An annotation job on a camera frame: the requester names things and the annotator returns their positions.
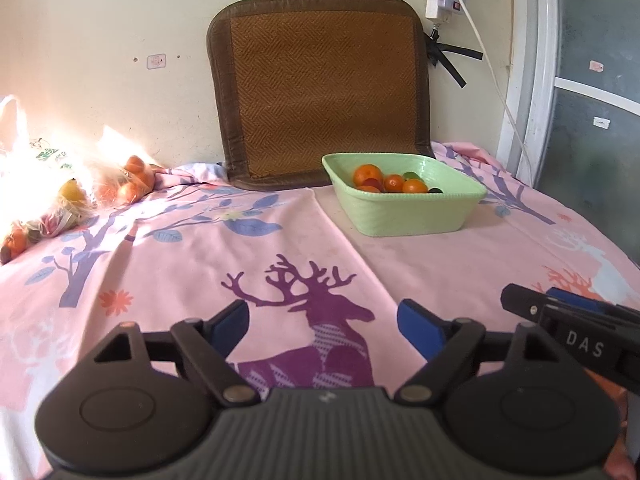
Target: frosted glass panel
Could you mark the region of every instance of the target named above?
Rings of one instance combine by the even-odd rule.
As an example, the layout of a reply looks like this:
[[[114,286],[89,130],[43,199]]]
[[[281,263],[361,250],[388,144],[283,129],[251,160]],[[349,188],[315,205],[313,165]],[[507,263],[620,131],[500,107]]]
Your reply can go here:
[[[610,120],[608,130],[594,118]],[[580,213],[640,262],[640,117],[556,89],[537,188]]]
[[[559,0],[559,9],[558,75],[640,102],[640,0]]]

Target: pink bedsheet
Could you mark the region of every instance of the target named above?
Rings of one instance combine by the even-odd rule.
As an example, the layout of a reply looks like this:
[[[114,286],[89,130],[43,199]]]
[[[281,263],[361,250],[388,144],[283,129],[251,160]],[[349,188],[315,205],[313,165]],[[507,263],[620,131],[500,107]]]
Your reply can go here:
[[[640,306],[640,271],[585,219],[471,145],[434,148],[489,189],[455,233],[367,238],[331,187],[246,192],[222,168],[195,164],[159,174],[141,203],[0,267],[0,479],[46,471],[38,404],[123,320],[167,330],[242,298],[250,328],[229,360],[263,393],[368,384],[393,393],[423,364],[396,327],[402,298],[491,330],[518,322],[498,301],[512,282]]]

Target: electrical cord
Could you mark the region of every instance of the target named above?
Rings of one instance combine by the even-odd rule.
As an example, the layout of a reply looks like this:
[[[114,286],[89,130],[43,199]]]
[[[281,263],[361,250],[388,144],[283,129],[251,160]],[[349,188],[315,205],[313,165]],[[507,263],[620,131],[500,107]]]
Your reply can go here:
[[[500,86],[498,85],[498,79],[495,75],[494,66],[491,63],[491,59],[489,58],[489,53],[487,52],[486,47],[484,46],[484,41],[482,41],[482,36],[480,36],[480,32],[476,27],[476,22],[474,22],[473,18],[471,17],[471,14],[469,13],[469,9],[466,8],[466,4],[464,0],[460,0],[460,6],[462,6],[462,10],[465,13],[466,18],[469,20],[469,23],[471,24],[471,28],[474,30],[474,34],[478,39],[478,43],[480,43],[480,49],[482,50],[482,52],[484,52],[484,59],[486,60],[486,63],[489,67],[489,72],[491,72],[491,78],[494,80],[495,91],[497,92],[498,97],[500,98],[500,101],[502,101],[502,106],[504,106],[504,111],[507,113],[507,117],[509,118],[509,122],[511,123],[511,127],[513,128],[513,134],[516,136],[516,138],[518,139],[518,142],[520,143],[520,146],[522,147],[522,154],[524,155],[524,159],[527,162],[527,169],[529,170],[529,183],[531,186],[533,186],[533,164],[531,163],[531,159],[529,158],[529,153],[527,153],[527,149],[524,145],[524,138],[520,135],[520,131],[518,129],[518,126],[516,125],[516,121],[513,118],[511,110],[509,110],[509,106],[507,105],[507,100],[505,99],[505,97],[502,95],[502,92],[500,91]]]

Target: plastic basket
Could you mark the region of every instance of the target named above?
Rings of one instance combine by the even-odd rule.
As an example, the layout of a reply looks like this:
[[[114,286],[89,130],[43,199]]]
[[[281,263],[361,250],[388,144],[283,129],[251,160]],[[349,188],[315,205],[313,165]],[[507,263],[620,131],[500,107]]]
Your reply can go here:
[[[352,187],[353,172],[375,164],[385,175],[417,173],[442,194],[368,193]],[[356,229],[367,236],[409,236],[457,231],[486,196],[486,187],[428,156],[404,153],[332,153],[322,158],[335,193]]]

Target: sticker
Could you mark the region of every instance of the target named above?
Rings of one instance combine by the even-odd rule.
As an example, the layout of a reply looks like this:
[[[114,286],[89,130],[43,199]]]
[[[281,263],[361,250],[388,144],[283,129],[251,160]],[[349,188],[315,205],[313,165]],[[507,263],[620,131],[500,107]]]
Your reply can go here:
[[[608,119],[602,119],[600,117],[593,118],[593,126],[597,126],[599,128],[604,128],[605,130],[608,130],[610,124],[611,124],[611,121],[609,121]]]
[[[604,65],[597,61],[590,61],[589,70],[593,70],[594,72],[604,72]]]

